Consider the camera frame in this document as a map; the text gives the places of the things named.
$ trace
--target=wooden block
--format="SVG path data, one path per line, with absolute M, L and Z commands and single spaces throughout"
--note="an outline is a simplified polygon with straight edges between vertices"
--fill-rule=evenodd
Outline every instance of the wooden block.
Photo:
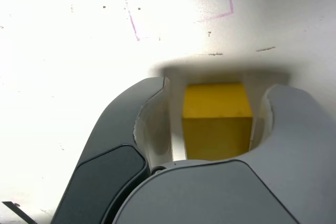
M 188 159 L 221 160 L 248 152 L 252 112 L 243 84 L 188 86 L 182 123 Z

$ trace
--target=pink marker line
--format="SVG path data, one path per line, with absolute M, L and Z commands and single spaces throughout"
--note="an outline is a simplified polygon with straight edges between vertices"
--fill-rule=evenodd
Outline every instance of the pink marker line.
M 127 0 L 125 0 L 125 4 L 126 4 L 126 9 L 127 9 L 127 11 L 128 11 L 128 15 L 129 15 L 129 17 L 130 17 L 130 21 L 131 21 L 131 24 L 132 24 L 132 27 L 133 27 L 133 31 L 134 31 L 134 35 L 135 35 L 135 37 L 136 37 L 136 40 L 137 40 L 137 41 L 140 41 L 140 38 L 139 38 L 138 35 L 137 35 L 137 31 L 136 31 L 136 28 L 135 28 L 135 25 L 134 25 L 134 22 L 133 22 L 133 18 L 132 18 L 132 15 L 131 15 L 131 11 L 130 11 L 129 8 L 128 8 L 128 1 L 127 1 Z
M 131 21 L 131 24 L 132 24 L 132 27 L 133 27 L 133 31 L 134 31 L 134 35 L 136 37 L 136 40 L 140 41 L 141 38 L 139 38 L 138 35 L 137 35 L 137 31 L 136 31 L 136 28 L 135 28 L 135 25 L 134 25 L 134 21 L 133 21 L 132 15 L 131 15 L 131 11 L 128 8 L 128 0 L 125 0 L 125 4 L 126 4 L 126 9 L 128 11 L 128 15 L 130 17 L 130 21 Z M 213 16 L 213 17 L 210 17 L 210 18 L 201 19 L 201 20 L 196 21 L 195 23 L 202 23 L 202 22 L 206 22 L 206 21 L 211 21 L 211 20 L 214 20 L 214 19 L 217 19 L 217 18 L 227 17 L 227 16 L 233 14 L 234 10 L 233 10 L 232 0 L 229 0 L 229 4 L 230 4 L 230 12 L 219 14 L 217 16 Z
M 219 14 L 219 15 L 217 15 L 217 16 L 210 17 L 210 18 L 201 19 L 201 20 L 198 20 L 198 21 L 196 21 L 196 22 L 201 23 L 201 22 L 211 21 L 211 20 L 214 20 L 214 19 L 217 19 L 217 18 L 227 17 L 227 16 L 233 14 L 234 11 L 233 11 L 233 2 L 232 2 L 232 0 L 229 0 L 229 4 L 230 4 L 230 12 L 228 12 L 228 13 L 223 13 L 223 14 Z

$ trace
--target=purple line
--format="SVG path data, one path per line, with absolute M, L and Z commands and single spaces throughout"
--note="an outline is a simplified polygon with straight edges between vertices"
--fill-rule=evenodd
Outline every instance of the purple line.
M 128 15 L 130 17 L 130 21 L 131 21 L 131 24 L 132 24 L 132 27 L 133 27 L 133 31 L 134 31 L 134 35 L 136 37 L 136 40 L 140 41 L 140 38 L 137 35 L 137 31 L 136 31 L 136 28 L 135 28 L 135 25 L 134 25 L 134 22 L 133 22 L 131 11 L 128 8 L 128 0 L 125 0 L 125 4 L 126 4 L 126 9 L 128 11 Z M 194 23 L 202 23 L 202 22 L 206 22 L 206 21 L 211 21 L 211 20 L 214 20 L 214 19 L 217 19 L 217 18 L 227 17 L 227 16 L 233 14 L 234 10 L 233 10 L 233 2 L 232 2 L 232 0 L 229 0 L 229 4 L 230 4 L 230 12 L 224 13 L 224 14 L 219 14 L 217 16 L 210 17 L 210 18 L 201 19 L 201 20 L 195 21 Z
M 201 19 L 201 20 L 198 20 L 196 22 L 201 23 L 201 22 L 211 21 L 211 20 L 214 20 L 214 19 L 217 19 L 217 18 L 222 18 L 222 17 L 226 17 L 226 16 L 229 16 L 229 15 L 233 14 L 234 11 L 233 11 L 233 2 L 232 2 L 232 0 L 229 0 L 229 3 L 230 3 L 230 12 L 224 13 L 224 14 L 219 14 L 217 16 L 210 17 L 210 18 Z
M 126 9 L 128 11 L 128 15 L 130 16 L 130 21 L 131 21 L 131 24 L 132 24 L 132 27 L 133 27 L 133 31 L 134 31 L 134 35 L 136 37 L 136 40 L 137 41 L 140 41 L 140 38 L 137 36 L 137 31 L 136 31 L 136 28 L 135 28 L 135 25 L 134 25 L 134 22 L 133 22 L 133 18 L 132 18 L 132 15 L 131 15 L 131 11 L 129 10 L 128 8 L 128 1 L 125 0 L 125 4 L 126 4 Z

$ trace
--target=white wall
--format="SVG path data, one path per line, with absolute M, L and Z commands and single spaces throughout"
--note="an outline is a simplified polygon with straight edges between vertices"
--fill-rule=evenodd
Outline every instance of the white wall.
M 232 7 L 195 22 L 230 13 L 230 1 L 0 0 L 0 200 L 50 223 L 103 109 L 170 66 L 281 67 L 336 113 L 334 0 Z M 1 223 L 23 223 L 3 208 Z

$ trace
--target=dark gray plastic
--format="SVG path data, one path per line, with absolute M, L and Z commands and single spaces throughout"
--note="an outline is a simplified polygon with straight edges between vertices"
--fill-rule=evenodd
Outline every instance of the dark gray plastic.
M 150 175 L 133 137 L 141 108 L 163 88 L 145 79 L 113 100 L 84 147 L 52 224 L 100 224 L 114 218 L 128 194 Z
M 272 129 L 246 162 L 300 223 L 336 223 L 336 124 L 305 91 L 267 94 Z
M 127 198 L 114 224 L 294 224 L 239 161 L 164 170 Z
M 78 163 L 121 144 L 135 145 L 133 130 L 139 111 L 163 88 L 163 80 L 162 77 L 142 80 L 115 98 L 99 117 Z
M 53 224 L 99 224 L 119 190 L 145 167 L 132 146 L 80 165 L 68 186 Z

